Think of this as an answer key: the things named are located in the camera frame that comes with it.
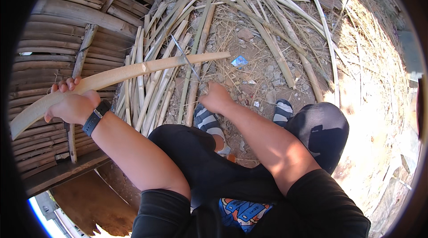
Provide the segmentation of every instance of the left hand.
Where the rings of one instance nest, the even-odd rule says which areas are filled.
[[[62,80],[58,85],[52,85],[51,93],[57,90],[60,90],[62,93],[68,90],[73,91],[81,79],[81,77],[76,77],[75,79],[70,77],[67,80]],[[82,96],[70,94],[61,102],[47,109],[45,112],[45,121],[49,122],[53,117],[60,117],[66,123],[83,125],[100,102],[100,96],[94,90],[86,91]]]

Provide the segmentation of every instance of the sky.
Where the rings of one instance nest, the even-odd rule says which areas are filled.
[[[66,238],[66,236],[61,232],[61,230],[58,228],[58,226],[52,219],[46,220],[45,216],[43,216],[43,214],[41,213],[40,207],[34,197],[31,197],[30,199],[28,199],[28,201],[40,223],[45,227],[45,230],[52,238]]]

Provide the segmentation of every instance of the foot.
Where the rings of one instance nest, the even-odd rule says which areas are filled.
[[[290,118],[293,117],[293,107],[292,105],[284,100],[279,99],[276,101],[275,113],[274,113],[274,123],[278,126],[285,128],[287,122]]]
[[[200,130],[211,134],[215,137],[215,135],[220,136],[223,139],[223,147],[220,148],[217,153],[219,155],[228,155],[230,153],[230,147],[226,143],[226,138],[224,137],[224,133],[220,128],[220,123],[218,122],[217,116],[208,111],[201,103],[198,104],[195,108],[195,126]]]

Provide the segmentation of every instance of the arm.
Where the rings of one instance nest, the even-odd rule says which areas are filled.
[[[79,78],[52,86],[52,92],[73,90]],[[85,124],[101,99],[90,90],[82,96],[72,94],[52,105],[45,113],[45,121],[60,117],[71,124]],[[178,166],[157,145],[137,132],[112,112],[107,112],[91,134],[95,143],[125,173],[141,191],[166,189],[190,200],[190,187]]]
[[[199,101],[209,111],[227,117],[238,128],[284,195],[303,175],[320,169],[299,139],[284,128],[235,103],[221,85],[210,82],[209,94],[201,96]]]

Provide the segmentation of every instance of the person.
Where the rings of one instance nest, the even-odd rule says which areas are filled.
[[[52,92],[79,81],[61,81]],[[368,236],[370,221],[330,176],[349,132],[336,106],[310,104],[293,115],[279,100],[271,122],[214,82],[199,102],[196,127],[166,124],[146,138],[109,111],[91,133],[142,191],[132,238]],[[70,94],[45,120],[83,125],[99,103],[93,90]],[[218,153],[229,149],[215,114],[238,128],[260,165],[246,168]]]

